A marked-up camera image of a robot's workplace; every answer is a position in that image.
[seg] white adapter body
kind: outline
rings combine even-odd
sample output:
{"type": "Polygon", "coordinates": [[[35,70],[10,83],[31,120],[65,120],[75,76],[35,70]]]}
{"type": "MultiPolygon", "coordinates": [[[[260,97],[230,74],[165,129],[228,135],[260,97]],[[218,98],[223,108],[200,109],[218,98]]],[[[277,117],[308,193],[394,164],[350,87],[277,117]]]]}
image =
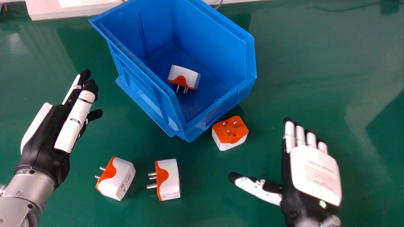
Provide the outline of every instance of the white adapter body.
{"type": "Polygon", "coordinates": [[[97,190],[110,198],[122,200],[128,191],[135,176],[136,170],[131,162],[113,157],[106,168],[100,167],[104,172],[100,177],[95,176],[98,182],[97,190]]]}
{"type": "Polygon", "coordinates": [[[147,188],[157,188],[157,196],[160,201],[173,200],[181,197],[179,174],[176,159],[161,160],[155,162],[156,172],[149,173],[149,178],[156,179],[155,184],[147,188]]]}

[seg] orange and white plug adapter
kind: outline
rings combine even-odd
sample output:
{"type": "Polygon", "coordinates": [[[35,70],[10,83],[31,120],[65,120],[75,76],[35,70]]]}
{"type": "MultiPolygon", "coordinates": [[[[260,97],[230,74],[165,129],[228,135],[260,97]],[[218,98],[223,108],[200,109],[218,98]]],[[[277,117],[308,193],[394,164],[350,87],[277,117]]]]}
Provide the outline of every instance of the orange and white plug adapter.
{"type": "Polygon", "coordinates": [[[248,128],[240,116],[234,116],[212,127],[212,137],[217,147],[225,151],[244,143],[247,139],[248,128]]]}
{"type": "Polygon", "coordinates": [[[201,74],[192,71],[190,69],[172,65],[170,74],[168,75],[168,82],[178,85],[177,91],[179,87],[184,87],[184,94],[188,92],[188,89],[196,90],[199,85],[199,79],[201,78],[201,74]]]}
{"type": "Polygon", "coordinates": [[[106,168],[100,167],[102,175],[95,176],[98,179],[95,188],[110,198],[122,200],[129,189],[136,170],[131,162],[112,157],[106,168]]]}
{"type": "Polygon", "coordinates": [[[179,175],[176,159],[156,161],[156,172],[149,173],[149,179],[156,179],[155,184],[147,188],[157,188],[157,196],[160,201],[173,200],[181,197],[179,188],[179,175]]]}

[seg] green led indicator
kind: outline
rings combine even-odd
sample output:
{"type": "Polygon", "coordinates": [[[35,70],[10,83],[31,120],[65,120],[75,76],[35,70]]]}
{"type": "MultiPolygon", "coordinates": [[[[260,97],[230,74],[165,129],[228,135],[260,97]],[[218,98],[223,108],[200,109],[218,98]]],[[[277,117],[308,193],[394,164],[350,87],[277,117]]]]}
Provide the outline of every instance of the green led indicator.
{"type": "Polygon", "coordinates": [[[325,209],[327,207],[327,204],[323,200],[320,200],[320,206],[325,209]]]}

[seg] bin bottom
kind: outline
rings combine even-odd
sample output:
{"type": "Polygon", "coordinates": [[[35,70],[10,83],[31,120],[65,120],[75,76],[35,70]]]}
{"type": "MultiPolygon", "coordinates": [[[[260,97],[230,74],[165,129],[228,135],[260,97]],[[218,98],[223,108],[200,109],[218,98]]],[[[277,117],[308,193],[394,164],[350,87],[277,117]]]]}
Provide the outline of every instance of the bin bottom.
{"type": "Polygon", "coordinates": [[[177,85],[167,81],[171,65],[182,66],[201,74],[197,90],[189,89],[187,94],[184,94],[184,88],[180,87],[178,93],[176,93],[185,122],[192,120],[228,92],[224,86],[214,79],[214,75],[208,74],[200,65],[174,45],[156,54],[145,64],[174,92],[177,90],[177,85]]]}

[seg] robotic hand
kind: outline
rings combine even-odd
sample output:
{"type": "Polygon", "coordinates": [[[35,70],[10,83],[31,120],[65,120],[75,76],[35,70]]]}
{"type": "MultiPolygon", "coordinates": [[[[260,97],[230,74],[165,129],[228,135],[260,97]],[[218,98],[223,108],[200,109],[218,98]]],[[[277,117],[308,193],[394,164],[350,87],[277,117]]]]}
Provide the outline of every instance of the robotic hand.
{"type": "Polygon", "coordinates": [[[231,172],[230,182],[256,197],[280,206],[286,226],[340,226],[335,214],[341,203],[339,169],[327,145],[314,133],[284,119],[282,184],[231,172]]]}
{"type": "Polygon", "coordinates": [[[90,71],[77,75],[61,105],[45,103],[21,141],[21,159],[8,186],[0,185],[0,226],[36,227],[52,192],[70,171],[69,155],[87,124],[98,86],[90,71]]]}

